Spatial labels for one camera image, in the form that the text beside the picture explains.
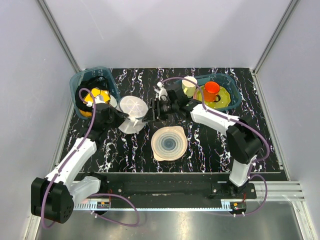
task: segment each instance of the white wall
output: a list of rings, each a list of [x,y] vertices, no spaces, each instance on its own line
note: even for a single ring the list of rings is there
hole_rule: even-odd
[[[320,233],[320,1],[300,1],[258,72],[285,161]]]
[[[82,69],[250,67],[290,0],[46,0]]]
[[[0,23],[0,238],[17,240],[31,183],[53,160],[74,72],[36,1],[1,1]]]

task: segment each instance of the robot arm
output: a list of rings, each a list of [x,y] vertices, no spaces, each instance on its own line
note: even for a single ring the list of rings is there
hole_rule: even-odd
[[[223,115],[226,119],[206,111],[202,103],[195,99],[189,99],[178,83],[164,88],[160,87],[159,97],[150,102],[150,108],[143,121],[165,121],[169,114],[178,113],[184,118],[195,123],[206,125],[226,136],[228,148],[233,157],[232,172],[229,180],[232,188],[239,188],[248,182],[248,172],[252,162],[257,158],[257,152],[262,148],[261,140],[250,130],[238,123],[230,121],[234,119],[253,127],[253,120],[249,116],[238,117],[211,111]]]
[[[96,100],[95,119],[92,129],[84,140],[84,136],[91,121],[85,123],[81,137],[75,141],[70,152],[61,163],[45,178],[37,177],[31,184],[31,213],[41,216],[42,202],[45,191],[52,183],[44,206],[44,217],[58,223],[65,223],[74,209],[74,205],[81,203],[91,194],[100,191],[106,179],[98,174],[86,176],[83,180],[73,184],[77,174],[87,160],[103,145],[108,130],[118,128],[128,117],[126,113],[116,110],[103,101]]]

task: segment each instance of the white cup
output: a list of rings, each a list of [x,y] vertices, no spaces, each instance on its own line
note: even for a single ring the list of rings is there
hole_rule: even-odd
[[[197,79],[195,79],[193,76],[185,76],[184,78],[194,82],[195,84],[198,83]],[[188,98],[192,98],[196,91],[196,86],[192,82],[182,80],[182,89]]]

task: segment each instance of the plastic tray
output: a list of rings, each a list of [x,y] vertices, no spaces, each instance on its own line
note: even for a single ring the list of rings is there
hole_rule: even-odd
[[[228,93],[230,94],[231,102],[227,107],[216,108],[216,110],[220,112],[227,111],[230,109],[234,109],[240,105],[241,95],[238,91],[235,80],[233,80],[232,77],[223,73],[214,73],[194,77],[198,81],[199,86],[205,85],[206,82],[213,81],[219,84],[220,86],[224,87],[228,91]]]
[[[81,119],[87,119],[87,117],[83,116],[76,106],[76,99],[75,99],[76,90],[81,82],[88,81],[92,77],[96,77],[96,76],[105,77],[108,80],[108,88],[109,88],[108,90],[110,94],[114,96],[117,102],[119,102],[121,99],[114,77],[112,76],[108,68],[103,66],[98,66],[98,67],[93,67],[93,68],[89,68],[84,71],[78,72],[77,74],[73,75],[73,77],[70,79],[70,90],[71,90],[71,96],[72,96],[75,112]]]

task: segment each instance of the yellow object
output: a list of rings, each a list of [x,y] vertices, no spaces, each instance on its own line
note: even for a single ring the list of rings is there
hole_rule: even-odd
[[[197,79],[193,76],[185,76],[184,78],[192,81],[195,84],[198,83]],[[182,80],[182,89],[184,94],[187,95],[188,98],[192,98],[196,91],[196,85],[194,85],[192,82]]]
[[[109,91],[108,90],[100,90],[99,88],[93,88],[91,89],[91,93],[94,97],[100,95],[103,97],[103,101],[108,104],[110,102],[110,94],[109,94]],[[86,103],[88,102],[92,102],[93,103],[93,99],[91,97],[91,95],[88,93],[85,98],[84,98],[84,101]],[[91,117],[92,116],[92,113],[90,111],[83,111],[81,109],[79,109],[80,113],[84,116],[84,117]]]
[[[228,107],[229,104],[231,103],[231,97],[228,91],[223,86],[220,86],[220,91],[218,94],[221,97],[220,101],[213,101],[213,102],[204,101],[204,104],[212,109],[222,109],[222,108]],[[194,92],[193,99],[202,101],[201,92],[199,92],[198,89]]]

